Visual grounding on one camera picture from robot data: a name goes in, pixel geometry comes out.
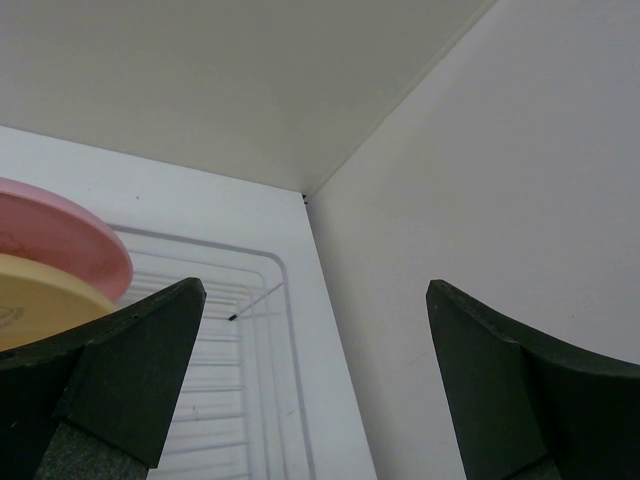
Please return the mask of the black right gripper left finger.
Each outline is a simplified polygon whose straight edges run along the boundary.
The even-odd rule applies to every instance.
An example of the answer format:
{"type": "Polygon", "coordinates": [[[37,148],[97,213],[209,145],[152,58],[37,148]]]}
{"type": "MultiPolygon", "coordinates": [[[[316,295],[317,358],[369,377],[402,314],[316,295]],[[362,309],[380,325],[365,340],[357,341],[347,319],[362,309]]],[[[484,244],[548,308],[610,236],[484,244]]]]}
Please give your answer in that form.
{"type": "Polygon", "coordinates": [[[1,353],[4,479],[144,479],[156,468],[206,291],[185,278],[1,353]]]}

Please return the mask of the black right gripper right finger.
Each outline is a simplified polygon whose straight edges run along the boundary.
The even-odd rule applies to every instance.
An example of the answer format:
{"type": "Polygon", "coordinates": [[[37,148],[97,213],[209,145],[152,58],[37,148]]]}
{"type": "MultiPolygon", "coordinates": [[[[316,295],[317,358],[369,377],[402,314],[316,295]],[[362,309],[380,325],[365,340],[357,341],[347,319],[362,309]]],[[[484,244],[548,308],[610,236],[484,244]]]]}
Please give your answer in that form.
{"type": "Polygon", "coordinates": [[[469,479],[636,479],[639,367],[538,331],[444,280],[429,325],[469,479]]]}

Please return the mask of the yellow plastic plate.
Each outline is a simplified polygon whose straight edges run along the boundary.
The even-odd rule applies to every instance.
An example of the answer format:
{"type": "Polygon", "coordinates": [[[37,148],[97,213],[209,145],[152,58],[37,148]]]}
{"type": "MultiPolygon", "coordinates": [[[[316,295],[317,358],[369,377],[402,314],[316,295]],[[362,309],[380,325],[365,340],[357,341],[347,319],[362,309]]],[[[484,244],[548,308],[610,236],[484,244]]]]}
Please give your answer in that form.
{"type": "Polygon", "coordinates": [[[21,257],[1,256],[1,349],[33,343],[111,314],[116,305],[88,283],[21,257]]]}

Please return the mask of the pink plastic plate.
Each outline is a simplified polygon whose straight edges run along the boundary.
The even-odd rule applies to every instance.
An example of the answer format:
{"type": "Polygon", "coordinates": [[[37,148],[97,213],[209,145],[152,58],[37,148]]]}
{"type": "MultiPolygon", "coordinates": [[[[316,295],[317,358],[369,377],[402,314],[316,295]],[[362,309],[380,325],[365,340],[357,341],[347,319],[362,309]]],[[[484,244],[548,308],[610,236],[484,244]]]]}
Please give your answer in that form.
{"type": "Polygon", "coordinates": [[[128,250],[99,217],[62,196],[8,178],[1,180],[1,252],[65,271],[112,301],[132,282],[128,250]]]}

